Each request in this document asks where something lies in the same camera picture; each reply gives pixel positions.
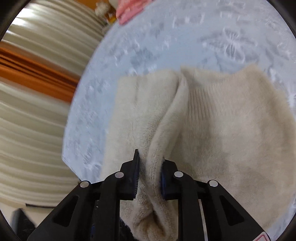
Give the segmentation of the beige knit sweater black hearts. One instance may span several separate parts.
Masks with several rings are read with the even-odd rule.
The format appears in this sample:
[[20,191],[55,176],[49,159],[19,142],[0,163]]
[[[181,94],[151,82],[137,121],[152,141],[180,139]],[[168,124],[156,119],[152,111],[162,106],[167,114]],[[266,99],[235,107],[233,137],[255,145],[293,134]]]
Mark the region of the beige knit sweater black hearts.
[[163,159],[198,181],[217,180],[269,234],[295,196],[295,119],[255,65],[119,79],[100,178],[135,150],[137,197],[121,203],[120,217],[137,240],[177,239],[177,204],[160,192]]

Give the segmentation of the dark sparkly trousers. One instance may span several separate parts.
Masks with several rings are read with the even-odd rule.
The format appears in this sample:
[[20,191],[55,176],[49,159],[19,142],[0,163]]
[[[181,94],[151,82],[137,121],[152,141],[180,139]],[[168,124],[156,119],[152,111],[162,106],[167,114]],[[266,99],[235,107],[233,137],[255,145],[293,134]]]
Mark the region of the dark sparkly trousers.
[[[90,240],[94,240],[95,225],[91,227]],[[138,241],[133,237],[130,228],[122,221],[119,220],[119,241]]]

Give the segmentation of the cream pleated curtain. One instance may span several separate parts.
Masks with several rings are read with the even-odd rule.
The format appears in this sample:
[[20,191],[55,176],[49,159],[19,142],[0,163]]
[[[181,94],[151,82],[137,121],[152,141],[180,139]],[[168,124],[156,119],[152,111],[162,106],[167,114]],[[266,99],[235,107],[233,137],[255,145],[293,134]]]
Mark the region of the cream pleated curtain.
[[[78,1],[30,1],[1,41],[81,77],[104,25]],[[1,77],[1,200],[55,206],[76,186],[61,157],[69,108]]]

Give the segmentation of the orange curtain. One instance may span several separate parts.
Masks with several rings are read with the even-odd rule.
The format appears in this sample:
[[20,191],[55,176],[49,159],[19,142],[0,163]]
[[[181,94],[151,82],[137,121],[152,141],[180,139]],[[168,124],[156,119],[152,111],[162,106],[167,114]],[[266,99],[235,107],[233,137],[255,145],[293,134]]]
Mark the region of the orange curtain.
[[1,77],[70,103],[80,76],[19,47],[1,41]]

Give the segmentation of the bed with butterfly grey cover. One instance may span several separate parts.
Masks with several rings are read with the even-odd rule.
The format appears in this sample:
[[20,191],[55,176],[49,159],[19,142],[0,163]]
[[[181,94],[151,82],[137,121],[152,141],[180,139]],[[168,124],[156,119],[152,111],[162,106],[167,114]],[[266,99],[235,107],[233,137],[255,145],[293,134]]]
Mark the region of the bed with butterfly grey cover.
[[[62,158],[81,180],[101,181],[118,80],[182,67],[234,74],[255,65],[285,95],[295,119],[295,37],[267,1],[155,1],[114,25],[76,89]],[[295,196],[269,237],[295,214]]]

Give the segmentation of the folded pink garment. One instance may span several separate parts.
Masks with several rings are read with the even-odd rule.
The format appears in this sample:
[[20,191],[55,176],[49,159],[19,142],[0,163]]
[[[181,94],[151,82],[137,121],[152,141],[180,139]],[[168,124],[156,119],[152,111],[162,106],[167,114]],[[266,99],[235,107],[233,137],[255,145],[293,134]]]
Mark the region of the folded pink garment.
[[152,0],[120,0],[116,9],[116,18],[120,25],[126,24],[144,8],[152,3]]

